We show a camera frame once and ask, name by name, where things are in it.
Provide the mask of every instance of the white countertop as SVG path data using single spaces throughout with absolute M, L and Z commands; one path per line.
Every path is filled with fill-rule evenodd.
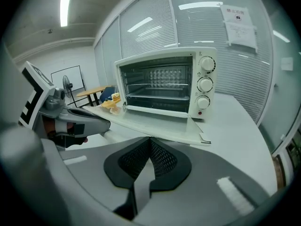
M 276 173 L 268 147 L 252 118 L 232 96 L 215 94 L 212 116 L 206 122 L 123 109 L 116 116 L 104 108 L 84 108 L 112 121 L 110 129 L 116 133 L 121 133 L 126 127 L 125 131 L 139 132 L 137 136 L 144 133 L 213 152 L 252 177 L 269 195 L 277 191 Z M 210 146 L 202 143 L 198 127 L 210 138 Z

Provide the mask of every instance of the toaster oven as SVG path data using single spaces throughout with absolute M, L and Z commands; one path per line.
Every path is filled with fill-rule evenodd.
M 169 48 L 114 64 L 123 105 L 130 110 L 206 118 L 216 85 L 216 49 Z

